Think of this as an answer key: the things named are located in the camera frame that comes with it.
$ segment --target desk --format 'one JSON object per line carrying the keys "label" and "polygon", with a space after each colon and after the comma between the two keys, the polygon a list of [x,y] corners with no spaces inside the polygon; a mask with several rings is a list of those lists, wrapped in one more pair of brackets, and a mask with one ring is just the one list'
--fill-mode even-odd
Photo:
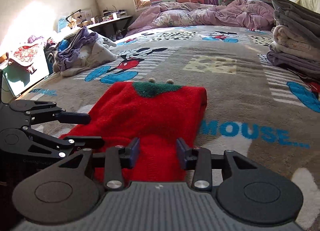
{"label": "desk", "polygon": [[[130,21],[132,20],[133,16],[125,16],[125,17],[120,17],[120,18],[117,18],[117,19],[111,19],[111,20],[107,20],[107,21],[103,21],[103,22],[100,22],[100,23],[97,23],[97,24],[91,24],[91,25],[88,25],[87,26],[87,29],[91,29],[93,31],[95,31],[96,29],[101,29],[102,27],[106,26],[106,25],[110,25],[112,24],[113,26],[113,30],[116,34],[116,32],[118,31],[118,27],[117,27],[117,22],[121,21],[121,20],[127,20],[126,24],[124,25],[123,29],[126,30],[129,26],[129,23]],[[68,36],[64,37],[65,40],[68,40],[70,38],[72,38],[73,36],[75,36],[77,33],[78,33],[79,30],[75,30],[73,31],[72,34],[69,34]],[[100,32],[100,34],[102,36],[105,36],[105,33],[104,32]]]}

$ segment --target folded red clothing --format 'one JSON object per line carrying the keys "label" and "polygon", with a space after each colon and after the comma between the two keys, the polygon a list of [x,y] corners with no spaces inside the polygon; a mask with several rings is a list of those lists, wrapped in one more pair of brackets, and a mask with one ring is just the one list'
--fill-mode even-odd
{"label": "folded red clothing", "polygon": [[[91,122],[77,125],[66,135],[101,136],[105,145],[128,145],[140,138],[140,155],[132,170],[124,169],[126,181],[180,181],[176,139],[193,145],[207,105],[203,87],[140,82],[113,84],[89,112]],[[103,168],[95,177],[103,181]]]}

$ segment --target gray gripper base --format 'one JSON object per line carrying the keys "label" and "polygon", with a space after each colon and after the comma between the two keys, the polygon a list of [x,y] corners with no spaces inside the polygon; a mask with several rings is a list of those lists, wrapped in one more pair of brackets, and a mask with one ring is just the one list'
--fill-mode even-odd
{"label": "gray gripper base", "polygon": [[21,222],[14,231],[301,231],[294,222],[255,227],[226,215],[209,193],[191,190],[185,182],[132,182],[109,192],[84,218],[59,226]]}

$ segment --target silver screw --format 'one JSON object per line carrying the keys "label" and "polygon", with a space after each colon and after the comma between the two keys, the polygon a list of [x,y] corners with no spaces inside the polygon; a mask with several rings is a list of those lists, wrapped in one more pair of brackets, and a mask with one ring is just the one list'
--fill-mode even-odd
{"label": "silver screw", "polygon": [[112,189],[120,188],[121,186],[122,186],[122,183],[118,180],[110,180],[107,183],[107,187]]}
{"label": "silver screw", "polygon": [[209,186],[210,186],[209,182],[207,182],[205,180],[198,180],[195,182],[196,188],[207,188]]}

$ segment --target green fabric patch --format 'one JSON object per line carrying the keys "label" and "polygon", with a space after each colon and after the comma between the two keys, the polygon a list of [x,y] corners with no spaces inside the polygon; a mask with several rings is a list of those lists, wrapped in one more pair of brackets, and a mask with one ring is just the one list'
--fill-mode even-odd
{"label": "green fabric patch", "polygon": [[155,84],[150,82],[134,82],[132,86],[142,97],[155,97],[158,94],[179,90],[181,85]]}

